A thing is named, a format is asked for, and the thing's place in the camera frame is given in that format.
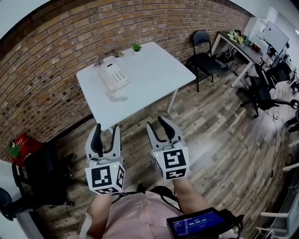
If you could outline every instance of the desk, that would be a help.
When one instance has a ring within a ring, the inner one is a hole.
[[[214,45],[212,47],[212,55],[214,54],[217,45],[220,41],[220,39],[225,40],[227,43],[232,45],[238,52],[240,52],[248,61],[249,63],[245,67],[245,69],[242,71],[242,73],[237,77],[237,79],[231,84],[231,87],[234,87],[235,84],[245,75],[245,73],[252,67],[252,65],[256,62],[258,62],[261,59],[261,54],[250,48],[246,45],[241,45],[237,42],[234,42],[230,40],[228,37],[228,32],[218,32],[216,41],[214,42]]]
[[[99,78],[93,65],[77,73],[77,78],[87,103],[102,130],[111,127],[174,92],[167,112],[169,112],[178,88],[195,80],[182,63],[154,42],[142,45],[141,52],[132,49],[123,51],[124,56],[115,60],[114,56],[105,58],[105,63],[116,63],[125,73],[130,84],[118,90],[115,95],[127,96],[126,101],[112,102],[106,95],[107,88]]]

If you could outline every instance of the pink shirt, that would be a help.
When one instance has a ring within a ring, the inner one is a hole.
[[[178,207],[173,200],[165,199]],[[166,219],[180,215],[156,193],[127,195],[112,204],[103,239],[171,239]],[[232,230],[222,235],[224,239],[236,237]]]

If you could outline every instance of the telephone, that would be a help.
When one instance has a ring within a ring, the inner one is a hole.
[[[114,96],[115,92],[131,83],[117,64],[102,64],[96,67],[96,71],[103,78],[108,89],[107,95],[111,101],[125,101],[128,99],[127,97]]]

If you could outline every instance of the display screen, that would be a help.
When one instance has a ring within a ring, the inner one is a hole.
[[[224,222],[224,219],[211,211],[200,216],[173,222],[172,224],[178,236],[184,236],[190,233],[200,232],[222,222]]]

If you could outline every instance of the wooden floor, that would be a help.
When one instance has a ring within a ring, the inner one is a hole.
[[[235,215],[244,214],[243,237],[253,238],[255,227],[263,223],[260,212],[271,208],[285,180],[282,167],[289,161],[290,136],[283,121],[293,117],[295,111],[285,105],[273,108],[280,116],[276,123],[271,117],[272,109],[268,111],[270,116],[260,110],[260,117],[253,119],[252,106],[240,108],[244,97],[236,93],[237,86],[230,87],[235,77],[230,71],[219,72],[213,84],[208,80],[200,82],[200,93],[196,92],[194,83],[180,89],[170,114],[165,112],[169,95],[119,124],[126,169],[125,189],[133,191],[140,183],[149,189],[156,185],[172,188],[171,182],[164,181],[151,164],[145,128],[149,121],[161,136],[163,131],[157,116],[167,117],[179,125],[185,136],[194,187],[218,210],[227,208]],[[274,94],[282,99],[292,96],[286,84],[281,84]],[[85,180],[84,146],[94,126],[92,119],[57,143],[61,157],[71,152],[78,155],[71,165],[76,179]],[[110,145],[108,132],[102,134],[102,139],[105,146]],[[275,143],[274,177],[270,178]],[[45,238],[63,239],[74,235],[94,197],[81,185],[70,186],[69,196],[76,204],[73,207],[38,210]]]

